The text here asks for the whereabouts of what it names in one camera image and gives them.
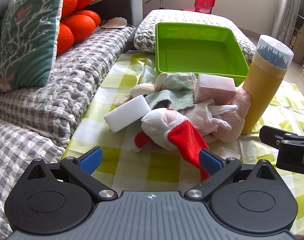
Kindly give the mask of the pink fuzzy sock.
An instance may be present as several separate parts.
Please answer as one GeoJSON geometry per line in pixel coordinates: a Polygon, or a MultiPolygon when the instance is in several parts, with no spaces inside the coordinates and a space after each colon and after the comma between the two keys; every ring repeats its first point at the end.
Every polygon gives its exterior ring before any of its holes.
{"type": "Polygon", "coordinates": [[[243,84],[236,89],[236,94],[231,100],[231,105],[236,105],[237,109],[223,113],[221,117],[232,127],[232,129],[228,131],[227,129],[220,127],[216,132],[203,136],[206,143],[212,143],[216,140],[220,140],[221,142],[232,142],[241,135],[241,131],[245,124],[245,116],[251,106],[251,96],[243,89],[243,84]]]}

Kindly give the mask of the white glove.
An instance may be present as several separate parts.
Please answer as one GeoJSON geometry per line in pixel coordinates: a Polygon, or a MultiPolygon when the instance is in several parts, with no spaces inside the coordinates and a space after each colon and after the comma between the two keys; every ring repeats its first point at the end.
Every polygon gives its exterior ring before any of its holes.
{"type": "Polygon", "coordinates": [[[236,111],[237,105],[216,106],[213,99],[196,103],[193,108],[187,109],[184,115],[187,116],[191,124],[202,135],[209,135],[217,132],[221,127],[227,131],[232,130],[231,125],[223,120],[222,114],[236,111]]]}

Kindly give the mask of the santa hat plush toy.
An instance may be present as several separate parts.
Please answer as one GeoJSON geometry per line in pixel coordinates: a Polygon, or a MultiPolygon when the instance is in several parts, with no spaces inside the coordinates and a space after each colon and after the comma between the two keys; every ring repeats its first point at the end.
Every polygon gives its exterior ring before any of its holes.
{"type": "Polygon", "coordinates": [[[210,177],[199,161],[199,152],[208,149],[208,145],[187,116],[167,108],[147,113],[141,119],[141,131],[132,141],[132,150],[140,152],[150,141],[169,151],[178,149],[185,161],[200,170],[202,181],[210,177]]]}

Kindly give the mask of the white foam block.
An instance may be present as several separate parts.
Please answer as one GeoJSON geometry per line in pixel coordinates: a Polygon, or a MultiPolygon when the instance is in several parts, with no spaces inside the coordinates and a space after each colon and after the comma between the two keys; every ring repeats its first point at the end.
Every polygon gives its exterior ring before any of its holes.
{"type": "Polygon", "coordinates": [[[144,96],[139,95],[104,115],[104,119],[112,133],[116,133],[144,117],[150,111],[151,108],[144,96]]]}

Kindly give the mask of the pink foam block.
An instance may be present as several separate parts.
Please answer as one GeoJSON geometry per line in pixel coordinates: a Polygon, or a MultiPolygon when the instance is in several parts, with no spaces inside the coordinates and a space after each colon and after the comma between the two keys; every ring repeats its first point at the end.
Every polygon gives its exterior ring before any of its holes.
{"type": "Polygon", "coordinates": [[[213,99],[215,105],[228,105],[236,94],[234,79],[231,77],[199,74],[194,89],[194,102],[213,99]]]}

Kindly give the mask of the green terry cloth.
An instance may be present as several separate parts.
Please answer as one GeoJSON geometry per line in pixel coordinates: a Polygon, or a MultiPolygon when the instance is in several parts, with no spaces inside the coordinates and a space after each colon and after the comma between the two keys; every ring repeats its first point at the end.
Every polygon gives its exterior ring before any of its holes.
{"type": "Polygon", "coordinates": [[[170,108],[179,112],[195,106],[193,92],[190,90],[165,89],[146,96],[145,100],[151,109],[170,108]]]}

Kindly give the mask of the grey checkered sofa cover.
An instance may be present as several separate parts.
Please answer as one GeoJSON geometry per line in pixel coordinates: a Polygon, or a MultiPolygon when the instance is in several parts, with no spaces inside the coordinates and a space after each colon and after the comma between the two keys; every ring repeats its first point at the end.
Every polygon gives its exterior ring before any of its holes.
{"type": "Polygon", "coordinates": [[[59,161],[133,32],[100,29],[56,58],[44,87],[0,94],[0,239],[11,233],[4,204],[17,180],[34,158],[59,161]]]}

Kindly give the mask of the yellow cylinder canister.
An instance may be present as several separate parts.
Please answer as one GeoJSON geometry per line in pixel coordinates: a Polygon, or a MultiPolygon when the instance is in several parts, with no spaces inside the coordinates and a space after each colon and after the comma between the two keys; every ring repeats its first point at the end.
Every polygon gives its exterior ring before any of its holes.
{"type": "Polygon", "coordinates": [[[292,50],[281,41],[269,35],[260,36],[243,83],[243,89],[251,96],[251,105],[241,134],[250,133],[263,115],[281,85],[293,56],[292,50]]]}

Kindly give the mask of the green plastic bin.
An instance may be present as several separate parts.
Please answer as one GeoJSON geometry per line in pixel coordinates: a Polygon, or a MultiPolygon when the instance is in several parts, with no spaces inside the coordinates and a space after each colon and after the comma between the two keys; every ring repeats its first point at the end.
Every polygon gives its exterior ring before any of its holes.
{"type": "Polygon", "coordinates": [[[248,64],[232,30],[194,23],[155,25],[157,73],[194,73],[231,77],[236,86],[246,78],[248,64]]]}

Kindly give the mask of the green tree pattern pillow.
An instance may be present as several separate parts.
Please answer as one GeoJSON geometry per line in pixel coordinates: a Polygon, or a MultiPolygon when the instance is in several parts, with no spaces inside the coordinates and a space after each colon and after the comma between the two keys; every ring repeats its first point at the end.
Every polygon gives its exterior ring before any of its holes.
{"type": "Polygon", "coordinates": [[[10,0],[0,37],[0,94],[44,87],[56,59],[63,0],[10,0]]]}

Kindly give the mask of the grey curtain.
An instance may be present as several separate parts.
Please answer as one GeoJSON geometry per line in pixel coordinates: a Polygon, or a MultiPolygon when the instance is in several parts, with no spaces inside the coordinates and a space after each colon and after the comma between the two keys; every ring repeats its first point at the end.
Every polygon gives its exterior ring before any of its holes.
{"type": "Polygon", "coordinates": [[[279,0],[272,37],[289,45],[293,35],[301,0],[279,0]]]}

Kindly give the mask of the orange bumpy cushion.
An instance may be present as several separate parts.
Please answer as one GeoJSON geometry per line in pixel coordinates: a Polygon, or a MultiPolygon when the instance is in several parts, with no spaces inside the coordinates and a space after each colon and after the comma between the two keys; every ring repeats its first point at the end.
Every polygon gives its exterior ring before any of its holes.
{"type": "Polygon", "coordinates": [[[85,38],[100,25],[100,16],[85,7],[93,0],[63,0],[57,55],[60,55],[85,38]]]}

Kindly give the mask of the white paper scrap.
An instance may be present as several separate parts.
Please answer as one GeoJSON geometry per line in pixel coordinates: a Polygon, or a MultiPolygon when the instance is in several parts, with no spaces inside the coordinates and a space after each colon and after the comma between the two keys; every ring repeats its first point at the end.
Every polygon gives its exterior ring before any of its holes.
{"type": "Polygon", "coordinates": [[[101,25],[101,28],[104,29],[122,29],[126,27],[128,24],[127,20],[122,17],[115,17],[113,19],[108,20],[106,23],[101,25]]]}

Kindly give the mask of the red plastic chair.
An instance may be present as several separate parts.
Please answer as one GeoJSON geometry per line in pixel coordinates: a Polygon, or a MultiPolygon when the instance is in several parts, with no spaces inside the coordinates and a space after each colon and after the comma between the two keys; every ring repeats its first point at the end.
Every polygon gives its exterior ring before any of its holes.
{"type": "Polygon", "coordinates": [[[195,0],[194,9],[185,9],[185,11],[201,12],[204,14],[212,14],[212,9],[216,0],[195,0]]]}

